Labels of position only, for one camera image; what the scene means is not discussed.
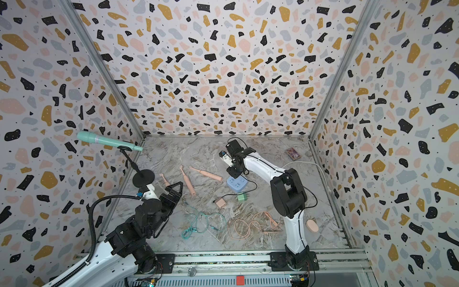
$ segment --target blue power strip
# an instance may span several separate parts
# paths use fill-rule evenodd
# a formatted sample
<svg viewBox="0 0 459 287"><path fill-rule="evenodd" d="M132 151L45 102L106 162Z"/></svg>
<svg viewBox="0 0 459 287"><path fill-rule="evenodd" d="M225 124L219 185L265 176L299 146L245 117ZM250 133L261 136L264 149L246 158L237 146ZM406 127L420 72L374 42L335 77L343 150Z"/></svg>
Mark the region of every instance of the blue power strip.
<svg viewBox="0 0 459 287"><path fill-rule="evenodd" d="M246 187L247 183L248 181L242 175L239 175L236 179L230 176L226 181L226 184L228 184L228 186L236 193L239 193L244 187Z"/></svg>

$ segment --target charging cable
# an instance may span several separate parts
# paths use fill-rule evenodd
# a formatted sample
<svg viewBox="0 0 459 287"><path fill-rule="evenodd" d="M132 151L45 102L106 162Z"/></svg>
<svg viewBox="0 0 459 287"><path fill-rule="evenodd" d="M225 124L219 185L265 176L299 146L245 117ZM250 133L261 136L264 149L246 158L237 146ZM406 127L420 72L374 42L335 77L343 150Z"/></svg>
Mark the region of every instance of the charging cable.
<svg viewBox="0 0 459 287"><path fill-rule="evenodd" d="M194 208L194 207L192 207L191 205L189 205L185 200L184 200L183 202L184 202L187 206L189 206L190 208L192 208L192 209L197 213L197 214L195 214L195 213L188 213L188 214L185 215L186 219L188 219L188 221L189 221L189 223L190 223L190 226L189 226L187 229L183 230L182 235L181 235L183 239L188 239L188 238L190 238L190 237L191 237L191 234L192 234L193 232L196 232L196 233L204 233L204 232L206 232L206 230L207 230L209 227L212 228L213 230L217 231L217 232L222 232L222 231L226 230L226 227L227 227L227 225L228 225L227 222L226 222L226 218L225 218L223 215L221 215L220 213L215 212L215 213L212 213L212 214L207 215L207 214L205 214L204 212L199 211L199 210L197 210L196 208ZM214 216L214 215L219 215L219 216L223 219L224 225L225 225L223 229L218 229L218 228L215 227L215 226L209 225L209 217ZM197 223L198 223L198 218L199 218L199 217L202 217L202 216L204 216L204 217L206 218L206 227L205 227L202 231L199 231L198 228L197 228Z"/></svg>

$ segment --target terrazzo wallpaper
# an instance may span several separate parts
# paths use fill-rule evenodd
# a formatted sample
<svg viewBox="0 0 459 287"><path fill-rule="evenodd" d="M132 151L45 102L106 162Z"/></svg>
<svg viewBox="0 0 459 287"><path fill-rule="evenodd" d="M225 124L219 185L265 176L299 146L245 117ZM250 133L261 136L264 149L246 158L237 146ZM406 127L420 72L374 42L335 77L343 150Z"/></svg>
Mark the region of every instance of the terrazzo wallpaper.
<svg viewBox="0 0 459 287"><path fill-rule="evenodd" d="M459 286L459 1L383 1L312 140L380 286Z"/></svg>
<svg viewBox="0 0 459 287"><path fill-rule="evenodd" d="M87 209L126 169L76 133L139 139L54 1L0 1L0 26L0 286L42 286L88 250Z"/></svg>
<svg viewBox="0 0 459 287"><path fill-rule="evenodd" d="M365 1L75 0L146 134L304 135Z"/></svg>

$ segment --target microphone stand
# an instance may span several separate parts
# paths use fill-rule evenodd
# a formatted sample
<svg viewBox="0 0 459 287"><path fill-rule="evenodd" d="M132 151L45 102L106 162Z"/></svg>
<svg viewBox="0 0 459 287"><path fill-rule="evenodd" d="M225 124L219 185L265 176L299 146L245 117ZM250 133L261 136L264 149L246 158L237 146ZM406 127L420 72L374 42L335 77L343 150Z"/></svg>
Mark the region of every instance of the microphone stand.
<svg viewBox="0 0 459 287"><path fill-rule="evenodd" d="M132 161L132 159L128 156L126 151L131 152L132 149L127 146L119 146L119 151L128 159L131 167L137 172L134 177L132 178L132 183L135 187L143 187L155 180L155 173L149 169L140 170L139 166Z"/></svg>

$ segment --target wire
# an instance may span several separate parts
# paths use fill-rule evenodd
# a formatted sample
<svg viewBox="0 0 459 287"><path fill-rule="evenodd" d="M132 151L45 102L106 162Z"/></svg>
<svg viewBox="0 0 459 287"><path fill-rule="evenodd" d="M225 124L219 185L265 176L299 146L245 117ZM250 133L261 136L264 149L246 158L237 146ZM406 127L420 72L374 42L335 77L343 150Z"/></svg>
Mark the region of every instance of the wire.
<svg viewBox="0 0 459 287"><path fill-rule="evenodd" d="M188 239L188 238L190 238L190 237L191 237L191 234L192 234L193 232L204 233L204 232L207 231L207 229L209 228L209 226L210 226L210 228L216 230L217 232L222 232L222 231L224 231L224 230L227 228L228 224L227 224L227 222L226 222L226 218L225 218L222 214L220 214L220 213L218 213L218 212L215 212L215 213L212 213L212 214L210 214L210 215L207 215L207 214L203 213L202 211L199 211L199 210L197 210L196 208L194 208L194 207L192 207L191 205L189 205L185 200L184 200L183 202L184 202L187 206L189 206L189 207L191 207L193 210L195 210L198 214L196 215L196 214L194 214L194 213L188 213L188 214L185 215L186 219L188 219L188 221L190 222L190 226L189 226L187 229L183 230L183 232L182 232L182 234L181 234L182 239ZM214 227L214 226L212 226L212 225L209 225L209 217L211 217L211 216L213 216L213 215L217 215L217 214L218 214L218 215L223 219L223 221L225 222L225 226L224 226L223 229L218 229L217 227ZM194 219L193 219L193 220L190 220L190 219L188 218L188 216L190 216L190 215L194 216ZM199 216L199 215L200 215L200 216L204 216L204 217L206 218L206 228L204 228L203 231L199 231L198 228L197 228L197 222L198 222L198 216Z"/></svg>
<svg viewBox="0 0 459 287"><path fill-rule="evenodd" d="M289 162L289 163L286 163L282 168L286 167L287 165L291 164L291 163L311 163L311 164L315 164L317 165L317 167L319 168L320 172L322 173L322 175L324 176L324 179L325 179L325 184L327 185L327 187L330 189L330 187L328 186L328 181L327 181L327 178L325 177L325 173L324 171L322 170L322 167L316 163L313 163L313 162Z"/></svg>
<svg viewBox="0 0 459 287"><path fill-rule="evenodd" d="M275 171L278 171L278 172L281 172L279 170L276 170L275 168L273 168L269 163L267 163L266 161L262 160L262 159L259 159L257 157L254 157L253 155L250 155L250 154L246 154L246 157L252 157L252 158L256 158L257 160L261 161L262 163L264 163L265 165L269 166L270 168L274 169Z"/></svg>
<svg viewBox="0 0 459 287"><path fill-rule="evenodd" d="M292 177L288 172L284 172L284 174L289 175L289 176L291 177L291 179L293 179L293 177ZM293 181L296 182L297 184L301 185L301 186L302 186L304 189L306 189L308 192L310 192L310 193L314 196L314 198L316 199L316 203L315 203L314 205L312 205L312 206L307 206L307 207L305 207L303 210L305 210L305 209L307 209L307 208L316 207L317 204L319 203L319 201L318 201L316 195L314 194L314 192L312 192L309 188L305 187L304 185L302 185L302 184L299 183L298 181L296 181L296 180L294 180L294 179L293 179Z"/></svg>
<svg viewBox="0 0 459 287"><path fill-rule="evenodd" d="M312 262L312 259L311 259L311 256L309 255L309 253L308 253L308 257L309 257L309 260ZM313 286L314 286L314 284L315 284L315 279L316 279L316 277L315 277L315 269L314 269L314 266L313 266L313 272L314 272L314 282L311 284L310 287L313 287Z"/></svg>
<svg viewBox="0 0 459 287"><path fill-rule="evenodd" d="M145 278L145 279L142 279L142 281L146 281L146 282L149 282L151 283L151 280L149 279L152 279L153 277L155 277L155 274L157 273L158 271L158 263L161 265L161 275L159 276L158 280L162 278L162 273L164 272L164 269L162 268L162 263L161 262L156 262L156 271L155 273L151 274L149 277Z"/></svg>
<svg viewBox="0 0 459 287"><path fill-rule="evenodd" d="M304 245L304 241L303 239L301 238L301 229L300 229L300 217L301 217L301 213L303 212L303 210L305 210L306 208L302 209L300 211L300 214L298 215L298 233L300 234L300 241L301 243L303 243L303 247L304 249L306 249L306 245ZM309 257L309 260L311 261L311 264L313 264L313 260L311 259L311 255L309 255L309 252L307 252L308 254L308 257ZM316 280L316 277L315 277L315 269L314 269L314 265L313 265L313 272L314 272L314 283L310 286L310 287L313 287L313 285L315 284L315 280Z"/></svg>
<svg viewBox="0 0 459 287"><path fill-rule="evenodd" d="M161 229L159 230L158 234L155 234L155 231L153 230L153 238L158 238L158 236L161 234L161 231L164 229L166 224L169 222L169 217L167 218L166 222L162 225Z"/></svg>
<svg viewBox="0 0 459 287"><path fill-rule="evenodd" d="M109 195L109 196L102 197L102 198L99 198L98 200L96 200L91 205L91 207L89 208L89 212L88 212L89 231L90 231L90 234L91 234L91 248L90 248L88 257L76 269L74 269L72 272L67 274L64 278L62 278L61 280L59 280L55 284L53 284L51 287L57 287L57 286L62 285L65 281L67 281L68 279L72 278L75 274L77 274L80 270L82 270L85 266L87 266L89 264L89 262L91 261L92 257L94 256L95 246L97 244L97 238L96 238L95 227L94 227L94 219L93 219L94 209L95 209L96 205L99 204L101 201L104 201L104 200L107 200L107 199L111 199L111 198L130 198L130 199L140 200L140 197L132 196L132 195Z"/></svg>
<svg viewBox="0 0 459 287"><path fill-rule="evenodd" d="M243 192L243 193L236 193L236 194L229 193L229 194L225 194L225 195L222 196L222 198L225 197L225 196L231 196L231 195L237 196L237 195L245 194L245 193L254 191L254 190L256 190L256 189L258 188L258 184L257 184L256 182L247 179L245 176L243 176L243 178L245 178L247 181L250 181L250 182L254 183L254 184L255 184L255 188L252 189L252 190L249 190L249 191L245 191L245 192Z"/></svg>
<svg viewBox="0 0 459 287"><path fill-rule="evenodd" d="M263 230L261 224L260 224L258 221L254 220L255 217L256 217L257 215L259 215L259 214L264 214L264 215L266 215L266 217L269 219L269 224L270 224L272 230L270 230L270 231L269 231L269 230ZM282 220L282 217L280 217L280 218L279 218L279 221L276 222L276 221L272 218L271 214L269 214L268 211L261 211L261 212L258 212L257 214L255 214L254 216L252 216L252 219L250 220L249 223L247 223L247 222L244 221L243 219L236 219L236 220L234 221L234 224L233 224L234 231L237 233L237 235L240 236L240 238L234 238L234 237L231 235L229 229L228 229L228 233L229 233L229 236L230 236L231 238L235 239L235 240L247 239L247 238L250 236L250 226L252 226L252 225L253 225L255 228L257 228L258 230L260 230L263 234L266 234L266 235L269 234L269 233L277 233L277 232L280 232L280 231L281 231L281 230L280 230L280 225L282 224L282 223L281 223L281 220ZM246 232L245 234L240 234L240 233L237 231L237 229L236 229L236 222L239 222L239 221L242 222L242 223L244 223L244 224L247 226L247 232Z"/></svg>
<svg viewBox="0 0 459 287"><path fill-rule="evenodd" d="M233 137L230 137L226 143L230 143L230 140L231 140L231 139L238 139L238 140L242 141L242 142L244 143L244 145L246 145L246 148L248 148L248 146L247 146L246 142L245 142L245 141L243 141L243 140L241 140L241 139L240 139L240 138L238 138L237 136L233 136Z"/></svg>
<svg viewBox="0 0 459 287"><path fill-rule="evenodd" d="M306 278L309 278L309 272L310 272L310 267L309 267L309 262L306 261L306 264L308 265L308 270L304 272L303 274L300 275L300 277L303 277L307 274Z"/></svg>
<svg viewBox="0 0 459 287"><path fill-rule="evenodd" d="M247 156L247 157L256 158L257 160L261 161L262 163L264 163L265 165L269 166L269 167L272 168L273 170L275 170L275 171L277 171L277 172L280 172L280 173L283 173L283 174L289 175L288 172L277 170L277 169L273 168L273 167L272 167L269 163L267 163L266 161L264 161L264 160L262 160L262 159L259 159L259 158L257 158L257 157L254 157L253 155L247 154L246 156ZM289 163L285 164L282 168L284 168L285 166L287 166L287 165L289 165L289 164L291 164L291 163L312 163L312 162L289 162ZM304 189L306 189L307 191L309 191L309 192L314 196L314 198L315 198L315 200L316 200L315 205L313 205L313 206L308 206L308 207L306 207L306 208L313 208L313 207L316 207L317 204L319 203L319 201L317 200L316 195L315 195L310 189L308 189L307 187L305 187L304 185L302 185L301 183L299 183L299 182L296 181L295 179L293 179L293 181L296 182L297 184L301 185L301 186L302 186Z"/></svg>

